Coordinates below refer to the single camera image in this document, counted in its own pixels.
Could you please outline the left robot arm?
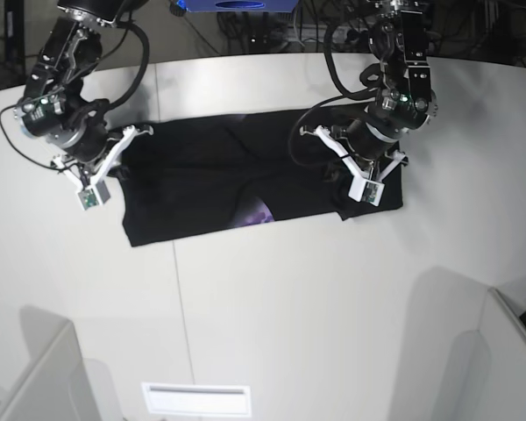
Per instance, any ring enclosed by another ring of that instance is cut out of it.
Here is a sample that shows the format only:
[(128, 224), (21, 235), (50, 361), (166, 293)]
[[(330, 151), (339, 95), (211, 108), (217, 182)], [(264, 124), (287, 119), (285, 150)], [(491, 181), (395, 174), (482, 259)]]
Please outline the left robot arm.
[[(397, 146), (402, 136), (422, 128), (436, 114), (423, 10), (418, 1), (367, 1), (327, 25), (323, 56), (331, 81), (342, 98), (356, 104), (347, 111), (349, 125), (330, 129), (332, 138), (346, 148), (326, 167), (333, 179), (347, 175), (349, 163), (354, 163), (366, 177), (383, 181), (394, 169), (409, 163)], [(368, 17), (373, 22), (367, 27), (366, 43), (376, 61), (359, 75), (363, 88), (351, 91), (337, 72), (333, 35), (351, 18)]]

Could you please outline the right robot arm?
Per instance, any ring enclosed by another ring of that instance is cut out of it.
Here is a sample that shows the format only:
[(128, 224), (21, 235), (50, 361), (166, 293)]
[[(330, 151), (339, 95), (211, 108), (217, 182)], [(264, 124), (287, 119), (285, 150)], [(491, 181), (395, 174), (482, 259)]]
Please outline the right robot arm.
[[(61, 15), (27, 77), (25, 90), (13, 106), (16, 119), (30, 138), (44, 138), (65, 154), (65, 162), (84, 174), (122, 137), (106, 128), (104, 116), (125, 104), (146, 73), (150, 44), (132, 15), (142, 1), (59, 1)], [(115, 101), (82, 98), (83, 80), (110, 58), (104, 52), (100, 29), (133, 33), (142, 46), (138, 73)]]

